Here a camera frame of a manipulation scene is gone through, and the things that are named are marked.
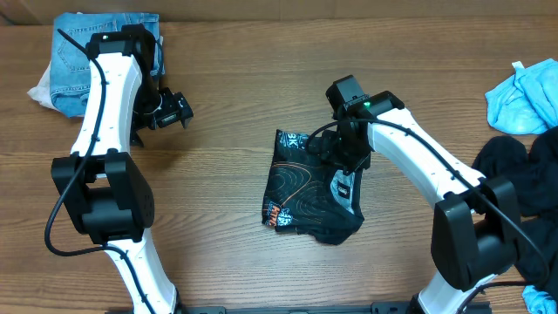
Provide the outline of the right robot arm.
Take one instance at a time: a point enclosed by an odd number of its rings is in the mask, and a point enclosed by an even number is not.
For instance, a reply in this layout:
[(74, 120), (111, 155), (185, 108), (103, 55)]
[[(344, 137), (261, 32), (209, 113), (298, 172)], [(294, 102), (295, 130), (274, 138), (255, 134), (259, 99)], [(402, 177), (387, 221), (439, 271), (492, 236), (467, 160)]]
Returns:
[(349, 75), (332, 83), (326, 98), (337, 129), (314, 132), (309, 148), (336, 169), (328, 186), (355, 210), (359, 175), (380, 153), (413, 183), (433, 209), (431, 254), (437, 272), (407, 305), (409, 313), (488, 313), (471, 306), (481, 288), (506, 272), (525, 251), (514, 185), (448, 153), (415, 121), (393, 93), (370, 95)]

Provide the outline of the light blue t-shirt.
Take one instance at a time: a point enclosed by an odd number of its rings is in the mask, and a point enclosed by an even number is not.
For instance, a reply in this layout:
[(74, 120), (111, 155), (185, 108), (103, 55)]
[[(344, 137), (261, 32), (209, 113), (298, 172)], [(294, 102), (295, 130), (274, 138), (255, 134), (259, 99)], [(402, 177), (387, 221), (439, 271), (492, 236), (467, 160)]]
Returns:
[(485, 94), (489, 126), (512, 135), (542, 134), (557, 126), (557, 61), (526, 67)]

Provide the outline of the folded blue denim jeans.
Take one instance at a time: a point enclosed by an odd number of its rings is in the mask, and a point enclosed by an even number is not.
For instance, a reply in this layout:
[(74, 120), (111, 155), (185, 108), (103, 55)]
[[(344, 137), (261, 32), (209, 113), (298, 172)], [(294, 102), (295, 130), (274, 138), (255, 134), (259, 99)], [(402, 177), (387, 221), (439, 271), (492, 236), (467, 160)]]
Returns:
[(128, 24), (143, 24), (161, 42), (159, 21), (159, 15), (145, 12), (64, 13), (56, 17), (50, 69), (50, 96), (55, 109), (68, 118), (84, 115), (91, 83), (89, 60), (58, 30), (84, 46), (94, 33), (120, 31)]

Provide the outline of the black orange-patterned cycling jersey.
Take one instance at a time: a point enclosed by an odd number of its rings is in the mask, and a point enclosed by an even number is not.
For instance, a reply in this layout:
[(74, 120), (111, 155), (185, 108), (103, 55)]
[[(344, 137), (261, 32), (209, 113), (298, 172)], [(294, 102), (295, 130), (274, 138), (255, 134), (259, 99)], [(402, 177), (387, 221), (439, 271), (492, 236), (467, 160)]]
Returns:
[(308, 154), (304, 133), (278, 129), (267, 186), (262, 224), (278, 233), (314, 236), (339, 245), (364, 222), (360, 207), (362, 172), (345, 175)]

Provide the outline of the plain black garment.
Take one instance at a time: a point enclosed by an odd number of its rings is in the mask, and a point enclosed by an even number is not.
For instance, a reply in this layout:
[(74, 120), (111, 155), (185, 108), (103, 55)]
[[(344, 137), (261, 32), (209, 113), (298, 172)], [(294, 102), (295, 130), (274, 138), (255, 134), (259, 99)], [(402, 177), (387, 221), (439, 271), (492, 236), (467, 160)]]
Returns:
[(487, 178), (504, 176), (514, 184), (523, 231), (549, 264), (549, 278), (541, 289), (557, 297), (557, 129), (539, 135), (529, 150), (511, 136), (490, 139), (473, 168)]

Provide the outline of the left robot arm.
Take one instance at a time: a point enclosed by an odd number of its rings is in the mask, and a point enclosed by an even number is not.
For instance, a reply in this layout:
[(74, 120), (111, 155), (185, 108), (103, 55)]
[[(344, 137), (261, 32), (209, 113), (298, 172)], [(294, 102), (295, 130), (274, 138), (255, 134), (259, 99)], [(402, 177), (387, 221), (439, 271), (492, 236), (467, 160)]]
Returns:
[(67, 157), (51, 164), (59, 192), (44, 230), (47, 249), (65, 252), (51, 241), (58, 211), (65, 208), (74, 228), (93, 247), (72, 256), (104, 251), (114, 262), (134, 313), (181, 313), (180, 294), (167, 277), (154, 246), (154, 197), (131, 156), (143, 143), (137, 132), (193, 118), (182, 93), (153, 81), (154, 53), (160, 48), (143, 24), (92, 34), (78, 50), (90, 65), (91, 86), (80, 133)]

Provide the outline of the folded white cloth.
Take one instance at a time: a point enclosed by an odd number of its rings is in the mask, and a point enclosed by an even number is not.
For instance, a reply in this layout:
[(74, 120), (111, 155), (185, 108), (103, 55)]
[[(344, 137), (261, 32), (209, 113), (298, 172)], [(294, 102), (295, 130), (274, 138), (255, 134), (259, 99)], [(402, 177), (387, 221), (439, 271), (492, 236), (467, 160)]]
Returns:
[[(91, 61), (93, 62), (93, 66), (101, 65), (105, 58), (101, 56), (102, 53), (109, 53), (111, 54), (111, 49), (113, 44), (118, 43), (118, 39), (116, 36), (108, 35), (103, 36), (103, 39), (100, 38), (92, 38), (91, 42), (88, 43), (85, 47), (85, 53), (87, 56), (91, 57)], [(125, 98), (130, 100), (129, 111), (132, 110), (140, 110), (142, 111), (142, 106), (157, 106), (159, 101), (159, 80), (160, 77), (164, 74), (164, 59), (163, 59), (163, 52), (162, 52), (162, 43), (157, 39), (152, 38), (145, 38), (145, 43), (140, 43), (140, 38), (132, 39), (131, 44), (124, 44), (124, 51), (122, 52), (122, 56), (125, 57), (127, 55), (133, 54), (137, 59), (137, 64), (141, 70), (147, 70), (148, 64), (147, 61), (141, 60), (141, 54), (143, 52), (147, 52), (147, 49), (153, 49), (151, 54), (153, 55), (153, 62), (150, 65), (152, 73), (149, 74), (148, 72), (141, 72), (140, 73), (140, 84), (137, 88), (137, 91), (130, 91), (129, 96), (127, 97), (127, 88), (124, 87), (122, 90), (122, 95), (120, 96), (122, 104), (119, 105), (119, 108), (123, 110), (126, 105)], [(51, 88), (53, 87), (53, 83), (50, 79), (51, 68), (48, 67), (47, 70), (44, 72), (43, 77), (39, 80), (37, 86), (32, 87), (28, 91), (28, 95), (36, 100), (41, 106), (49, 107), (50, 109), (56, 109), (62, 112), (62, 109), (59, 109), (54, 106), (54, 96), (51, 93)]]

